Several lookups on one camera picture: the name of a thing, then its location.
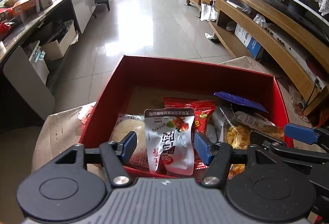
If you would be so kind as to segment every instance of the white wrapper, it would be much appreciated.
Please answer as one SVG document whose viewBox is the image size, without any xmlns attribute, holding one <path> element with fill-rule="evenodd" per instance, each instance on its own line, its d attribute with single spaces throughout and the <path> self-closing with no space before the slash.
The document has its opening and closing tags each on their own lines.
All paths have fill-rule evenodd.
<svg viewBox="0 0 329 224">
<path fill-rule="evenodd" d="M 161 161 L 167 172 L 192 175 L 194 150 L 191 127 L 194 110 L 191 108 L 146 110 L 144 116 L 150 172 L 157 173 Z"/>
</svg>

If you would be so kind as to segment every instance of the gray ribbed panel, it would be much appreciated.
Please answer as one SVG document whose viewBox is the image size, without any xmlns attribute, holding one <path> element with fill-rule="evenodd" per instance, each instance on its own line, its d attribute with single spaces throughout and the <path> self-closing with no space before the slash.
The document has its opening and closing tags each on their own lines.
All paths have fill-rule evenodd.
<svg viewBox="0 0 329 224">
<path fill-rule="evenodd" d="M 220 191 L 203 188 L 194 179 L 169 179 L 164 185 L 166 181 L 142 178 L 130 188 L 116 189 L 98 212 L 76 224 L 259 223 L 237 213 Z M 293 223 L 309 224 L 306 219 Z"/>
</svg>

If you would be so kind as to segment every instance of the black circular cover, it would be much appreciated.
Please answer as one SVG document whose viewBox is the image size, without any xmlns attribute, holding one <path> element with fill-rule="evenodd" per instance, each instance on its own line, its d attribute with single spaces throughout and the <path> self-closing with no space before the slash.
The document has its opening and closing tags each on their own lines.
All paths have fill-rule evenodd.
<svg viewBox="0 0 329 224">
<path fill-rule="evenodd" d="M 17 190 L 25 216 L 46 222 L 80 218 L 96 209 L 106 196 L 104 182 L 95 174 L 71 165 L 43 167 Z"/>
<path fill-rule="evenodd" d="M 286 222 L 309 214 L 316 193 L 300 172 L 283 164 L 267 164 L 232 178 L 226 196 L 246 216 L 264 222 Z"/>
</svg>

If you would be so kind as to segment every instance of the metal screw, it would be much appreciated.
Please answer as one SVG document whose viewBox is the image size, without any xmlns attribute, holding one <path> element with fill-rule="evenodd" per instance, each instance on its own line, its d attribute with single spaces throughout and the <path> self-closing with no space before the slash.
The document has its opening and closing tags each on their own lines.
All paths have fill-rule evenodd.
<svg viewBox="0 0 329 224">
<path fill-rule="evenodd" d="M 113 179 L 113 182 L 116 185 L 127 184 L 129 181 L 130 181 L 130 179 L 126 176 L 117 176 Z"/>
<path fill-rule="evenodd" d="M 219 182 L 219 178 L 215 176 L 208 176 L 203 179 L 203 183 L 207 185 L 216 185 Z"/>
</svg>

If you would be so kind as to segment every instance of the orange box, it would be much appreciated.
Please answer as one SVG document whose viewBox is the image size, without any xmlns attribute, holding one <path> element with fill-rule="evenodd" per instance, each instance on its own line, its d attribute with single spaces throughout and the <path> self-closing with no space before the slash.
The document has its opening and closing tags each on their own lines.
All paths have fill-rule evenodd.
<svg viewBox="0 0 329 224">
<path fill-rule="evenodd" d="M 32 7 L 37 6 L 37 0 L 20 0 L 13 6 L 13 16 L 21 14 Z"/>
</svg>

